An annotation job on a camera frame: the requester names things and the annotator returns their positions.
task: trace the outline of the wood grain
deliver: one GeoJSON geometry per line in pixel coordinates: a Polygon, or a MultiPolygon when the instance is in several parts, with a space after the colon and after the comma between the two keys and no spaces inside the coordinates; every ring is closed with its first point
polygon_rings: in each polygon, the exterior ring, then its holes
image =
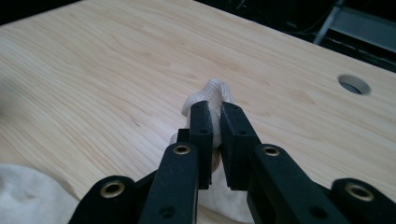
{"type": "Polygon", "coordinates": [[[395,74],[214,8],[83,1],[0,27],[0,68],[0,162],[77,198],[105,176],[155,170],[185,99],[218,77],[314,181],[352,176],[396,200],[395,74]],[[342,74],[372,92],[344,90],[342,74]]]}

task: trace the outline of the light wood surface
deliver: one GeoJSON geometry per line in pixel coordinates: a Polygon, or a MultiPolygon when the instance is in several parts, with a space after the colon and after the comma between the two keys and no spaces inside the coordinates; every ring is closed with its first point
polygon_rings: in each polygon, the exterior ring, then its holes
{"type": "Polygon", "coordinates": [[[396,200],[396,74],[191,0],[82,1],[0,27],[0,162],[77,198],[108,175],[140,179],[212,77],[314,181],[351,176],[396,200]]]}

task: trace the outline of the round hole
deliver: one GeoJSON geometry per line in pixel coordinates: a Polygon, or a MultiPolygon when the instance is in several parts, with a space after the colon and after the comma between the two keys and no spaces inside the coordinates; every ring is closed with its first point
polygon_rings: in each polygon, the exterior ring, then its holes
{"type": "Polygon", "coordinates": [[[359,95],[367,95],[371,91],[370,86],[365,81],[352,75],[339,76],[338,83],[340,83],[340,85],[347,91],[359,95]]]}
{"type": "Polygon", "coordinates": [[[114,198],[122,194],[125,190],[125,185],[119,180],[112,180],[105,183],[100,189],[100,195],[104,198],[114,198]]]}
{"type": "Polygon", "coordinates": [[[325,219],[328,215],[327,212],[319,207],[319,206],[313,206],[309,209],[309,212],[311,213],[311,215],[315,218],[319,218],[319,219],[325,219]]]}
{"type": "Polygon", "coordinates": [[[374,199],[374,194],[370,190],[356,184],[347,184],[346,192],[365,202],[370,202],[374,199]]]}
{"type": "Polygon", "coordinates": [[[279,155],[279,150],[273,147],[265,147],[262,151],[268,156],[277,156],[279,155]]]}
{"type": "Polygon", "coordinates": [[[160,215],[163,218],[168,219],[168,218],[171,218],[171,217],[173,217],[175,215],[176,208],[173,205],[167,204],[167,205],[163,205],[160,208],[159,212],[160,212],[160,215]]]}
{"type": "Polygon", "coordinates": [[[190,148],[189,147],[184,147],[184,146],[179,146],[179,147],[175,147],[174,152],[178,155],[184,155],[190,152],[190,148]]]}

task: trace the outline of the white cloth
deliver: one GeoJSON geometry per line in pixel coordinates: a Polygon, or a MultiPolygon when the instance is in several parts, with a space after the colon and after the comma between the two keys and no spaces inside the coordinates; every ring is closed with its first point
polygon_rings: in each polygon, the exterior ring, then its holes
{"type": "Polygon", "coordinates": [[[68,223],[77,205],[51,177],[29,167],[0,164],[1,224],[68,223]]]}
{"type": "MultiPolygon", "coordinates": [[[[243,191],[231,191],[227,187],[222,162],[220,161],[218,147],[221,144],[220,113],[221,102],[233,102],[228,85],[216,78],[212,78],[205,87],[191,95],[183,105],[181,114],[187,117],[186,128],[190,127],[190,107],[200,101],[207,100],[210,116],[213,124],[213,168],[212,185],[207,190],[200,190],[198,203],[214,210],[226,217],[240,222],[253,222],[248,209],[247,193],[243,191]]],[[[171,143],[175,143],[177,134],[174,134],[171,143]]]]}

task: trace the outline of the crumpled white fabric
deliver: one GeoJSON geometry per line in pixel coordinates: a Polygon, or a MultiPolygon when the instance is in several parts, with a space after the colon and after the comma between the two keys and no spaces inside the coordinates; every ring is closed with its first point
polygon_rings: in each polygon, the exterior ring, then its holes
{"type": "MultiPolygon", "coordinates": [[[[253,222],[247,204],[247,193],[244,191],[231,191],[227,187],[223,165],[220,159],[218,147],[221,144],[220,113],[221,102],[233,102],[231,91],[227,85],[217,78],[208,81],[205,87],[191,95],[183,105],[181,114],[187,117],[186,128],[190,127],[190,107],[200,101],[206,100],[209,104],[210,116],[213,124],[213,171],[212,185],[207,190],[200,190],[198,203],[214,210],[226,217],[240,222],[253,222]]],[[[171,138],[175,143],[177,134],[171,138]]]]}
{"type": "Polygon", "coordinates": [[[1,224],[68,223],[78,201],[51,177],[15,164],[0,164],[1,224]]]}

